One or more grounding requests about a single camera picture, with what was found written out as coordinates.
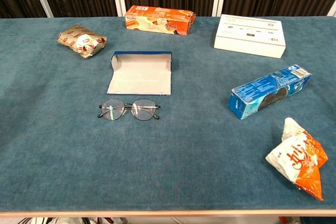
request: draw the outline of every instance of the floor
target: floor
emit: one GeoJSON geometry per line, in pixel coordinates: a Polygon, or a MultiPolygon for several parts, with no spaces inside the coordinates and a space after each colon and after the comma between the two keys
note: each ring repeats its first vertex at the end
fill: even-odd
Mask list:
{"type": "MultiPolygon", "coordinates": [[[[0,218],[0,224],[18,224],[21,218],[0,218]]],[[[127,218],[129,224],[281,224],[278,217],[127,218]]]]}

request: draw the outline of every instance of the glasses lens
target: glasses lens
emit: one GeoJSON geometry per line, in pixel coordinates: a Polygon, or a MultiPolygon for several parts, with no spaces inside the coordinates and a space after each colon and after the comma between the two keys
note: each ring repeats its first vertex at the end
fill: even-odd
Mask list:
{"type": "Polygon", "coordinates": [[[108,120],[118,119],[125,109],[123,101],[118,99],[110,99],[105,101],[101,106],[101,113],[108,120]]]}
{"type": "Polygon", "coordinates": [[[136,100],[132,105],[132,114],[139,120],[145,121],[152,118],[155,113],[155,102],[148,99],[136,100]]]}

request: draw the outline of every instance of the snack bag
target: snack bag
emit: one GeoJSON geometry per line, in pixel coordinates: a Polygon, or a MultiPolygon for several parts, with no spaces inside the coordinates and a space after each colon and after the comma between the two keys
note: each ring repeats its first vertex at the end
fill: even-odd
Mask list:
{"type": "Polygon", "coordinates": [[[323,200],[319,167],[328,157],[321,144],[292,118],[285,119],[282,143],[266,160],[297,187],[323,200]]]}
{"type": "Polygon", "coordinates": [[[87,59],[105,47],[107,37],[96,34],[85,27],[74,25],[58,35],[57,42],[70,47],[87,59]]]}

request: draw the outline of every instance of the eyeglasses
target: eyeglasses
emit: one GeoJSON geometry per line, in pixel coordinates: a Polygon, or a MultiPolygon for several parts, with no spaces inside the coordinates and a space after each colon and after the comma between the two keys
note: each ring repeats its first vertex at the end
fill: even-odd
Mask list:
{"type": "Polygon", "coordinates": [[[135,118],[146,121],[151,118],[160,119],[159,116],[155,115],[155,110],[159,109],[160,106],[156,105],[155,102],[149,99],[139,99],[131,103],[124,103],[119,99],[109,99],[103,104],[99,105],[101,108],[101,114],[97,115],[98,118],[104,116],[107,120],[116,120],[122,115],[124,115],[126,110],[130,110],[135,118]]]}

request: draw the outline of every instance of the foil package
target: foil package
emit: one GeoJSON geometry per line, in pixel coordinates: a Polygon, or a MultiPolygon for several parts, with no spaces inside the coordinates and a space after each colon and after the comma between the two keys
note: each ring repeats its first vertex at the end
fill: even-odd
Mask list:
{"type": "Polygon", "coordinates": [[[87,59],[105,47],[107,37],[96,34],[80,25],[74,25],[58,35],[58,43],[71,48],[87,59]]]}

